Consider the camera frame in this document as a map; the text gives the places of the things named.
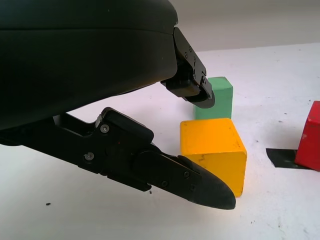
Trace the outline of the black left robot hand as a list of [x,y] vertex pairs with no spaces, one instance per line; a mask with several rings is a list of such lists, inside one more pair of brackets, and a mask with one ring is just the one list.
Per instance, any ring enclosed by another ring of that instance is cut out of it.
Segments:
[[154,133],[105,108],[92,123],[70,111],[157,82],[197,107],[215,104],[203,63],[168,0],[3,0],[0,143],[25,146],[146,192],[232,210],[232,190]]

